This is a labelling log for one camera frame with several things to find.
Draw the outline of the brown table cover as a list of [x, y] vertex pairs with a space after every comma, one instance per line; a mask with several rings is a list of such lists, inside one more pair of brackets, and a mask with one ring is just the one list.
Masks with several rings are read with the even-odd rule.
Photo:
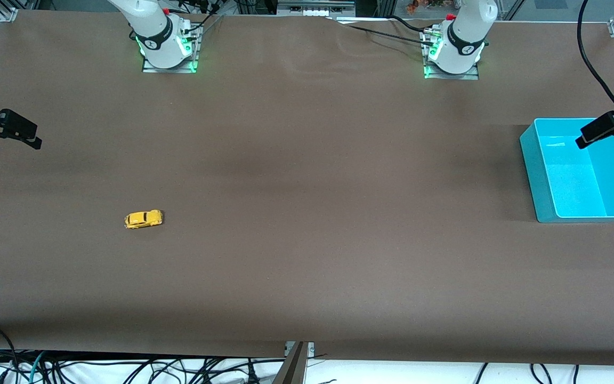
[[[224, 17], [147, 74], [118, 13], [0, 25], [0, 329], [17, 348], [614, 364], [614, 222], [538, 223], [519, 137], [612, 108], [570, 22], [479, 80], [329, 19]], [[158, 209], [160, 226], [126, 229]]]

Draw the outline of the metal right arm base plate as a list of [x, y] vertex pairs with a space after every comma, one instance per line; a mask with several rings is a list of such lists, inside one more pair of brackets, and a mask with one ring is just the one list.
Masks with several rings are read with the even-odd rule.
[[171, 73], [171, 74], [194, 74], [198, 69], [198, 59], [202, 43], [202, 29], [178, 37], [177, 45], [183, 51], [183, 58], [176, 66], [170, 68], [158, 68], [143, 55], [142, 71], [144, 73]]

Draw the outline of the grey power strip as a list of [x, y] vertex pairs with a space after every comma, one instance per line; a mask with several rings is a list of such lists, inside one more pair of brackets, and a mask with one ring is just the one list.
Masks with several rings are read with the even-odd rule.
[[276, 0], [277, 15], [355, 17], [355, 0]]

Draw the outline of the yellow beetle toy car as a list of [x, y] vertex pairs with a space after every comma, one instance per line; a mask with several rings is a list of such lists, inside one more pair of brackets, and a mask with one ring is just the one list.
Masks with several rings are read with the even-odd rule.
[[160, 226], [164, 221], [162, 211], [155, 209], [151, 211], [132, 212], [124, 219], [126, 229], [140, 229]]

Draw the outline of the teal plastic bin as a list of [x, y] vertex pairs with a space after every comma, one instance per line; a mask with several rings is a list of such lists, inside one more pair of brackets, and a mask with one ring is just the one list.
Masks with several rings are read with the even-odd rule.
[[614, 221], [614, 137], [580, 149], [590, 118], [537, 118], [520, 136], [540, 223]]

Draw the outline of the aluminium frame beam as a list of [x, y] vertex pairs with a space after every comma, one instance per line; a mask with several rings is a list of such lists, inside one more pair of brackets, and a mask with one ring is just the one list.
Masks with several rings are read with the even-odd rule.
[[315, 357], [313, 342], [287, 342], [287, 356], [271, 384], [304, 384], [305, 370], [310, 358]]

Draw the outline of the orange background object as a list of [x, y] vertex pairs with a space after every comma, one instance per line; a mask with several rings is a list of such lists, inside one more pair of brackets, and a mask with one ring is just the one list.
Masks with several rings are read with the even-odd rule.
[[431, 9], [442, 7], [445, 5], [445, 0], [409, 0], [405, 10], [408, 15], [416, 14], [419, 8]]

